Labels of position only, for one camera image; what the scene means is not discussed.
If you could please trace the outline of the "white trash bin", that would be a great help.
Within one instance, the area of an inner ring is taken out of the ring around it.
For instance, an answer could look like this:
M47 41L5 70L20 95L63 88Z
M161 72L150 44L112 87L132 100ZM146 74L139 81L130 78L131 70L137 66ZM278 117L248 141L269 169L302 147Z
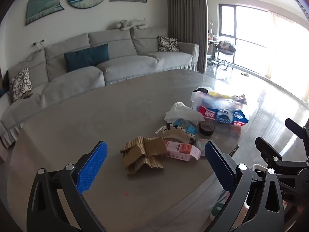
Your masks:
M235 221L234 227L240 226L241 223L248 222L250 219L254 219L257 215L259 201L262 197L263 191L263 183L254 183L253 186L250 188L246 200L244 202L243 207ZM230 193L222 190L216 204L214 205L209 218L211 221L215 219L215 217L220 213L221 209L225 206Z

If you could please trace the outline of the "left teal wall panel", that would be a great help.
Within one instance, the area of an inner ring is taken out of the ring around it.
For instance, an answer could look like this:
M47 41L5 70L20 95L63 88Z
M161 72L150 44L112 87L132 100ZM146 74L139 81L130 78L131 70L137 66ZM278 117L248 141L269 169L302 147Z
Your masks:
M50 14L62 11L64 8L60 0L29 0L27 3L25 25L29 25L38 19Z

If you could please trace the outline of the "grey-brown curtain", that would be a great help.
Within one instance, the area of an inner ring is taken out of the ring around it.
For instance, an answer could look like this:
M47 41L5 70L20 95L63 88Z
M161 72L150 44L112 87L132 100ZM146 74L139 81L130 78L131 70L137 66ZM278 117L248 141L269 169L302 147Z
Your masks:
M206 71L208 48L207 0L168 0L169 36L179 42L197 44L199 57L194 63Z

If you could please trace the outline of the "black tape roll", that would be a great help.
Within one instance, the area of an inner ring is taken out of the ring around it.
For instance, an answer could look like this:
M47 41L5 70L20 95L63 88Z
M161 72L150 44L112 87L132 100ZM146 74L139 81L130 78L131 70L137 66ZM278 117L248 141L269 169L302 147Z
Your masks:
M215 126L209 121L199 123L199 132L204 136L212 136Z

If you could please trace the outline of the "cardboard strip with labels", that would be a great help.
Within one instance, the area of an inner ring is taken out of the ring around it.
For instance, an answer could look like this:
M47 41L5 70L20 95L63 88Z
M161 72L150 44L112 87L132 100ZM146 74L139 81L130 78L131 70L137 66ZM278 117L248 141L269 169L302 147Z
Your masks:
M159 128L155 134L161 136L163 139L173 139L190 145L195 145L197 141L194 134L187 132L178 125L172 125L171 123L167 123Z

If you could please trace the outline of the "zip bag with blue gloves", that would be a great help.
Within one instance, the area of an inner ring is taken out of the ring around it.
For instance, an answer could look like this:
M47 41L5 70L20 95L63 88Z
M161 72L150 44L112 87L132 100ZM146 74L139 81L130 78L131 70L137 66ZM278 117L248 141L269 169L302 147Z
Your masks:
M173 123L174 126L179 126L181 128L183 128L186 132L189 132L193 135L195 135L197 133L197 130L196 128L193 126L192 123L190 123L189 121L187 120L184 120L182 118L179 118L178 120L176 120L174 123Z

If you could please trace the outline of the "torn brown cardboard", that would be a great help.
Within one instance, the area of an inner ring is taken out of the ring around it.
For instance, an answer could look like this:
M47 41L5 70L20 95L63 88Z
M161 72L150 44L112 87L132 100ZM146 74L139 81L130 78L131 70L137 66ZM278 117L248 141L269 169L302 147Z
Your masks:
M120 151L121 164L127 175L136 174L141 168L164 169L160 158L167 153L162 137L146 138L139 136L127 142Z

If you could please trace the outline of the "floral cushion near curtain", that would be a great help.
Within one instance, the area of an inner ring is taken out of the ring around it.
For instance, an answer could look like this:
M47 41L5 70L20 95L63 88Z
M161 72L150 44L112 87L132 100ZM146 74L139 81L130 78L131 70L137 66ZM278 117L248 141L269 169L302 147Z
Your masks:
M159 52L179 52L178 40L175 38L158 36Z

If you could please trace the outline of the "office chair with clothes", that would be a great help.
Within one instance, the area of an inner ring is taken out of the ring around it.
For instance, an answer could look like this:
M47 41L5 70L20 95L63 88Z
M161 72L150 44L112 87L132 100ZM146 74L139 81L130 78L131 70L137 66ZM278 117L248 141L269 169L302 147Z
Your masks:
M227 58L233 57L236 53L236 48L234 44L229 41L221 40L215 45L216 51L224 55L224 59L220 61L217 66L223 67L224 70L227 70L230 65L227 64Z

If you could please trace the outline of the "grey fabric sofa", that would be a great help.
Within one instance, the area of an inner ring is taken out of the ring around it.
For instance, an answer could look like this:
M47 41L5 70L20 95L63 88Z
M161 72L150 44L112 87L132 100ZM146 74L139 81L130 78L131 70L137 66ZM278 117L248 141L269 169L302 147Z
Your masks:
M27 98L1 99L1 140L17 141L27 119L43 109L82 93L139 76L174 69L197 70L199 47L177 43L163 51L165 28L90 32L51 44L8 70L11 85L17 78L30 85Z

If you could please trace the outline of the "white desk with items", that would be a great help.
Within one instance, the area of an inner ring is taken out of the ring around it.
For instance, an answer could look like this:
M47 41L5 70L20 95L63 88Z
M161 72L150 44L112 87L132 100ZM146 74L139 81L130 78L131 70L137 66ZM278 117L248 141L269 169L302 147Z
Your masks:
M208 48L207 48L207 61L214 61L216 59L217 49L216 46L218 45L217 35L213 32L213 21L208 23Z

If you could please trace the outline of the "clear bag of trash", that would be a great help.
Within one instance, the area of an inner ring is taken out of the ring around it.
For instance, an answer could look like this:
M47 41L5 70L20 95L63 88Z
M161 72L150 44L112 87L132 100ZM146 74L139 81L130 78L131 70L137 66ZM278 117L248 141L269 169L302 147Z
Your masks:
M200 112L205 119L219 123L241 127L249 120L243 113L247 105L245 95L225 95L212 90L210 87L198 87L191 94L192 109Z

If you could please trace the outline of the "floral cushion near outlet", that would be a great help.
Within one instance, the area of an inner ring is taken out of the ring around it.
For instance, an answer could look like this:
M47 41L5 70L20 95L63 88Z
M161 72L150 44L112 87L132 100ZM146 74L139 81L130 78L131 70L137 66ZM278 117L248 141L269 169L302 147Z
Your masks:
M10 82L13 101L21 99L32 91L32 82L29 76L29 69L25 67Z

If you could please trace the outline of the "round cartoon keychain pouch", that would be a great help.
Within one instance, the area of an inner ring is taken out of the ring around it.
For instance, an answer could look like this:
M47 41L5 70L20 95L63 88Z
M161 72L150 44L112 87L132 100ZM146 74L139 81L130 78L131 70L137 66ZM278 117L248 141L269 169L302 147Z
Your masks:
M201 156L205 156L205 146L209 142L208 139L199 139L195 143L195 147L197 147L201 151Z

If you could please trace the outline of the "pink paper box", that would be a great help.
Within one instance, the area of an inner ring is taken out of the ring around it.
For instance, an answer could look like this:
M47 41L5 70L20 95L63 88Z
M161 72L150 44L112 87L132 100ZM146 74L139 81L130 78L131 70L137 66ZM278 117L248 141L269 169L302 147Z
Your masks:
M168 140L165 140L165 145L167 149L166 157L182 161L190 161L192 158L199 160L201 157L201 151L194 145Z

